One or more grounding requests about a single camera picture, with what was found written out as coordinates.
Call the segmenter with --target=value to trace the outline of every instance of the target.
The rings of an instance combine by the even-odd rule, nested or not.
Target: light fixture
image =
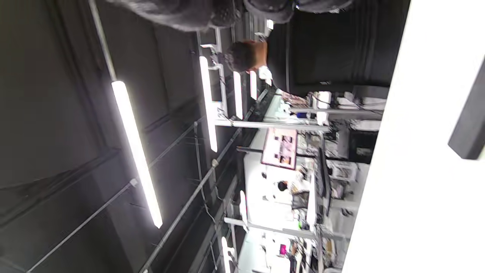
[[[243,119],[243,94],[241,92],[241,75],[234,72],[234,100],[236,101],[236,116]]]
[[[224,257],[224,270],[226,273],[231,273],[231,267],[229,265],[229,261],[232,261],[232,257],[229,255],[229,252],[231,252],[231,254],[234,255],[235,253],[234,248],[227,246],[227,240],[225,237],[222,237],[221,244],[222,244],[222,253]]]
[[[210,78],[209,78],[209,65],[207,58],[204,56],[199,57],[200,61],[200,73],[202,75],[202,87],[204,89],[204,102],[206,105],[206,117],[207,127],[209,128],[209,141],[210,148],[217,152],[217,137],[215,134],[214,120],[216,118],[214,107],[212,104],[212,92],[210,90]]]
[[[244,194],[244,191],[241,191],[241,203],[239,203],[239,212],[241,213],[242,221],[245,225],[244,230],[248,232],[249,230],[247,229],[246,195]]]
[[[249,77],[251,79],[251,98],[257,100],[258,99],[258,89],[257,89],[257,81],[256,81],[256,72],[251,71],[249,73]]]
[[[273,25],[274,25],[274,23],[273,23],[273,21],[272,21],[272,20],[266,20],[266,26],[267,26],[267,27],[268,27],[270,30],[272,30],[272,29],[273,29]]]
[[[138,134],[138,128],[136,127],[133,109],[129,102],[128,91],[126,90],[125,83],[122,81],[112,82],[111,85],[113,87],[114,97],[116,98],[116,104],[118,105],[121,120],[128,137],[131,154],[133,155],[133,160],[135,161],[135,166],[138,171],[138,177],[140,178],[146,202],[148,203],[148,209],[150,210],[153,223],[157,228],[160,228],[162,226],[162,216],[160,214],[160,208],[158,207],[155,190],[153,189],[150,172],[148,171],[148,165],[146,164],[145,153],[143,152],[142,142],[140,140],[140,135]]]

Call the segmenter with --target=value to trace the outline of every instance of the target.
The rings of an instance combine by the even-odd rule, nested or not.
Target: short dark hair
[[[278,182],[278,189],[280,191],[285,191],[286,189],[288,189],[288,185],[286,185],[285,181],[280,181]]]
[[[235,72],[248,71],[256,65],[254,47],[249,43],[235,42],[225,55],[229,69]]]

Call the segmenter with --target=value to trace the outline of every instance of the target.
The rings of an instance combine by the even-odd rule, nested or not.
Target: black shirt
[[[266,66],[273,77],[273,84],[286,91],[286,24],[275,24],[269,37]]]
[[[407,11],[409,1],[374,2],[356,1],[340,14],[295,11],[287,24],[275,24],[266,56],[275,86],[300,97],[326,91],[323,82],[389,86],[405,23],[399,14]]]

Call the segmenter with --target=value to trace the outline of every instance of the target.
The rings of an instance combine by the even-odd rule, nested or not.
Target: poster
[[[294,170],[297,135],[296,130],[268,128],[261,163]]]

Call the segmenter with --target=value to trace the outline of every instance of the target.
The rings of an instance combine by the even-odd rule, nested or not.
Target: small picture
[[[283,136],[282,140],[288,143],[293,143],[293,138],[291,136]]]
[[[279,158],[279,162],[282,163],[282,164],[291,165],[291,157],[289,157],[289,156],[281,156]]]

